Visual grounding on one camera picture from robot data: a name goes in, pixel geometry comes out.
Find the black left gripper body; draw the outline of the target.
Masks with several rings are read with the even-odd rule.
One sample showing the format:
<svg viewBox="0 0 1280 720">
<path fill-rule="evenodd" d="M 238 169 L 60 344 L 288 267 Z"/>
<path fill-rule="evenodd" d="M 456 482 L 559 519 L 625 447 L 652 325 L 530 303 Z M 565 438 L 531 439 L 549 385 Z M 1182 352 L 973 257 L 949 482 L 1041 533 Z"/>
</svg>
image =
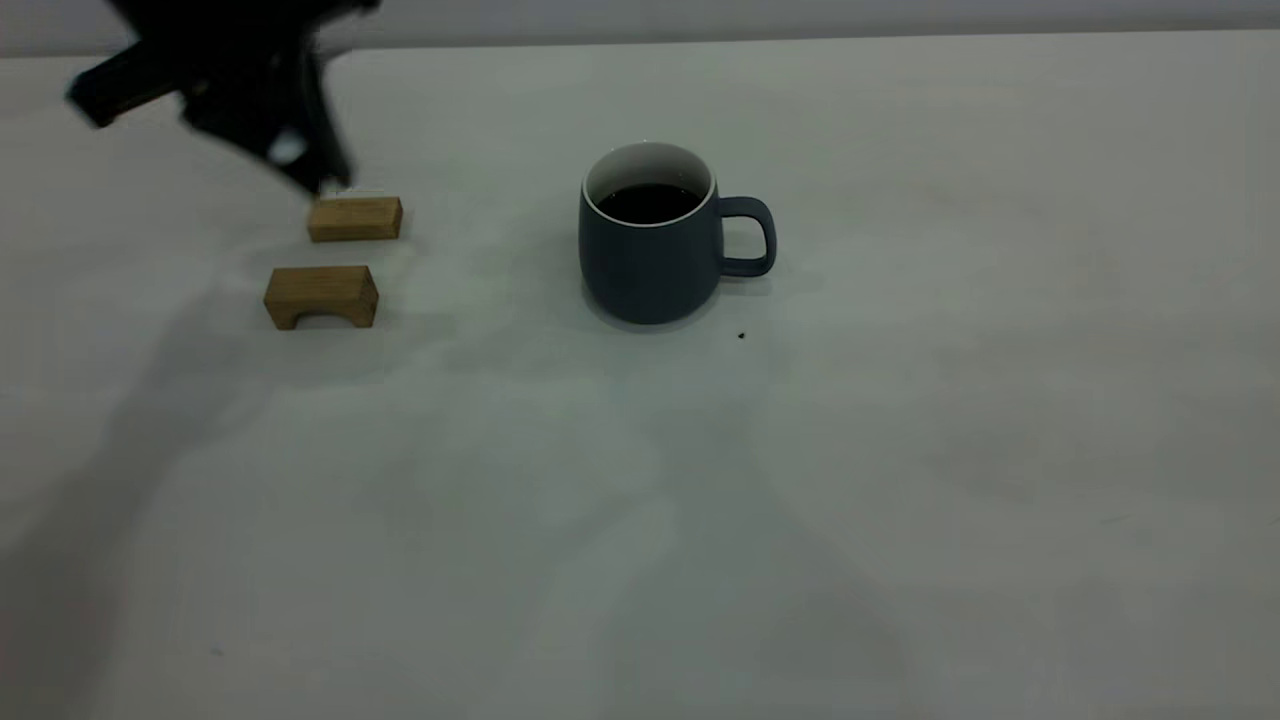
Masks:
<svg viewBox="0 0 1280 720">
<path fill-rule="evenodd" d="M 323 55 L 312 40 L 221 65 L 184 91 L 182 119 L 228 141 L 274 141 L 291 132 L 333 141 Z"/>
</svg>

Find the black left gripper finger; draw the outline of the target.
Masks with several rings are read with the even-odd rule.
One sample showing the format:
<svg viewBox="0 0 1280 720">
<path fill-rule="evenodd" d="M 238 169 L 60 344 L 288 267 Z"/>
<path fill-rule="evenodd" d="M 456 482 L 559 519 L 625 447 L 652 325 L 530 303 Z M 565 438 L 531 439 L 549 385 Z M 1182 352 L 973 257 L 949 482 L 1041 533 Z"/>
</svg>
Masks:
<svg viewBox="0 0 1280 720">
<path fill-rule="evenodd" d="M 228 143 L 300 192 L 315 192 L 315 178 L 308 169 L 310 141 L 294 127 L 271 123 L 252 126 L 232 132 Z"/>
<path fill-rule="evenodd" d="M 303 187 L 312 196 L 333 188 L 351 187 L 355 172 L 324 100 L 303 102 L 300 133 L 306 142 L 301 172 Z"/>
</svg>

